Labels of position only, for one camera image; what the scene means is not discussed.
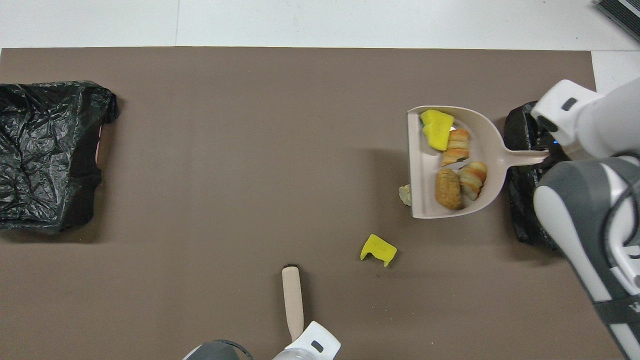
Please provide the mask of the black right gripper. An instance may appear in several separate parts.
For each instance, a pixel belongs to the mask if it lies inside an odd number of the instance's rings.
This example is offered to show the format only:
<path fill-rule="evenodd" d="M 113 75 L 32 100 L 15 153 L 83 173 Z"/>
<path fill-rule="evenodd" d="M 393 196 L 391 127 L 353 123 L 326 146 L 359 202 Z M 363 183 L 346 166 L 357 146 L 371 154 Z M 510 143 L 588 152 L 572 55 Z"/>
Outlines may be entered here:
<path fill-rule="evenodd" d="M 570 157 L 562 146 L 548 131 L 542 131 L 540 134 L 539 150 L 548 152 L 546 158 L 539 164 L 540 166 L 555 166 L 560 162 L 570 161 Z"/>

